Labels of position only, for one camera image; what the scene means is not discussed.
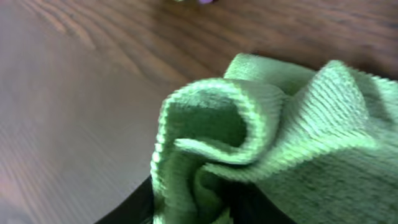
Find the ribbed fabric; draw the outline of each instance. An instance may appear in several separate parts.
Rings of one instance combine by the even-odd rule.
[[[154,223],[232,223],[226,180],[297,223],[398,223],[398,83],[239,54],[164,101],[151,175]]]

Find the black object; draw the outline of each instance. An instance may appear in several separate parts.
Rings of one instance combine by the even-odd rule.
[[[237,197],[228,201],[227,195],[232,194]],[[235,224],[295,224],[253,184],[227,184],[224,195]],[[153,201],[151,179],[148,177],[118,208],[96,224],[150,224]]]

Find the wood grain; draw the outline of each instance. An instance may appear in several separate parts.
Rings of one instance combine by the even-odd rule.
[[[149,174],[160,102],[251,52],[398,78],[394,0],[0,1],[0,224],[94,223]]]
[[[340,59],[382,76],[398,71],[394,1],[228,0],[206,6],[169,0],[17,1],[171,90],[222,75],[238,52],[311,68]]]

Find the purple object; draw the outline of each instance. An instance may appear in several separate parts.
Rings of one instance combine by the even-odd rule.
[[[209,4],[209,3],[212,3],[213,0],[199,0],[199,2],[202,4]]]

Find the wooden table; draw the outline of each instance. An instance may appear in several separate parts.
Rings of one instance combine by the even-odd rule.
[[[398,78],[398,2],[0,0],[0,224],[99,220],[148,176],[162,99],[239,52]]]

